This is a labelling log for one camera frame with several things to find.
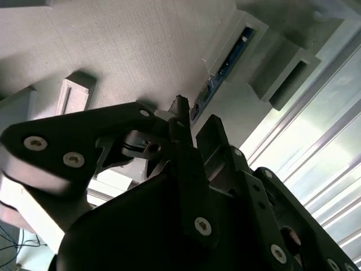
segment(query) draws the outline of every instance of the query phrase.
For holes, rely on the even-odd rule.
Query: bolt head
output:
[[[355,269],[351,265],[349,265],[348,263],[345,263],[345,267],[346,267],[347,271],[355,271]]]
[[[279,246],[277,246],[276,244],[272,244],[271,253],[272,253],[273,257],[280,263],[282,263],[282,264],[287,263],[286,254],[284,253],[283,249],[280,248]]]
[[[328,264],[329,264],[329,266],[331,266],[333,271],[341,271],[340,267],[335,263],[334,260],[332,260],[331,258],[328,258],[327,261],[328,261]]]
[[[242,152],[240,150],[238,150],[237,148],[235,148],[234,150],[236,155],[242,156]]]
[[[268,178],[272,178],[272,173],[268,170],[265,170],[265,175],[268,177]]]
[[[203,217],[197,217],[194,221],[194,226],[196,230],[204,236],[209,236],[212,233],[212,227],[210,226],[210,223]]]
[[[84,165],[84,156],[77,152],[68,152],[63,156],[63,162],[65,165],[71,168],[80,168]]]
[[[150,114],[147,112],[147,111],[145,111],[145,110],[140,110],[140,113],[144,116],[144,117],[149,117],[150,116]]]
[[[42,151],[47,147],[47,142],[42,137],[27,137],[24,140],[24,146],[31,151]]]

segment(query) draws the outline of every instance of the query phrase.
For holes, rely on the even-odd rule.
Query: textured surface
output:
[[[239,1],[292,40],[317,51],[338,26],[320,23],[305,1]],[[191,101],[207,77],[202,58],[232,0],[54,0],[0,10],[0,95],[33,84],[35,117],[55,112],[61,81],[78,69],[98,79],[90,108],[136,99],[167,109]]]

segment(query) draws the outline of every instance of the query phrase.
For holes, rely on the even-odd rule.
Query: cable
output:
[[[12,240],[7,239],[4,235],[0,235],[0,237],[1,237],[1,238],[4,238],[6,241],[8,241],[8,242],[10,242],[10,243],[16,244],[16,243],[14,243]]]
[[[14,261],[17,256],[19,255],[20,253],[20,250],[22,249],[22,247],[41,247],[41,246],[47,246],[47,244],[41,244],[40,243],[40,240],[39,240],[39,237],[38,235],[36,234],[36,239],[37,240],[27,240],[27,241],[24,241],[24,237],[25,237],[25,233],[24,233],[24,230],[23,230],[23,237],[22,237],[22,240],[21,240],[21,244],[14,244],[13,246],[8,246],[8,247],[4,247],[4,248],[1,248],[0,251],[3,251],[5,249],[8,249],[8,248],[11,248],[11,247],[16,247],[16,248],[19,248],[19,250],[17,251],[15,257],[13,259],[11,259],[10,261],[8,261],[7,263],[3,264],[3,265],[0,265],[0,269],[2,269],[4,266],[8,265],[9,263],[11,263],[12,261]],[[36,246],[34,245],[31,245],[31,244],[26,244],[27,242],[34,242],[35,244],[37,244]]]
[[[17,251],[15,257],[12,258],[12,259],[11,259],[10,261],[8,261],[7,263],[5,263],[5,264],[3,264],[3,265],[0,265],[0,268],[3,268],[4,266],[8,265],[8,264],[11,263],[12,261],[16,260],[17,256],[18,256],[19,253],[20,253],[20,250],[21,250],[21,248],[22,248],[22,245],[24,244],[24,236],[25,236],[25,234],[24,234],[24,230],[23,230],[23,238],[22,238],[22,240],[21,240],[21,245],[20,245],[19,250]]]
[[[15,240],[13,239],[13,237],[10,236],[9,233],[7,233],[7,231],[5,231],[5,229],[4,229],[1,225],[0,225],[0,229],[2,229],[2,231],[10,238],[10,240],[12,240],[11,243],[15,243],[15,244],[16,244]]]

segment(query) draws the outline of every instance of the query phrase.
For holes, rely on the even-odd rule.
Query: blue circuit board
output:
[[[195,103],[190,110],[191,126],[198,120],[199,116],[203,112],[204,108],[210,102],[215,92],[219,89],[222,82],[231,72],[234,64],[239,59],[240,55],[246,48],[254,30],[250,27],[246,27],[239,39],[236,41],[232,50],[224,60],[219,71],[215,75],[211,75],[207,82],[204,84],[200,94],[197,96]]]

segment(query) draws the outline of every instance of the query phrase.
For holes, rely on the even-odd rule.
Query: gray block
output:
[[[249,85],[261,101],[269,101],[274,109],[281,110],[320,60],[284,37],[275,42],[272,51],[274,53],[268,54],[249,80]]]
[[[83,72],[73,72],[63,80],[56,115],[87,110],[96,85],[96,79]]]

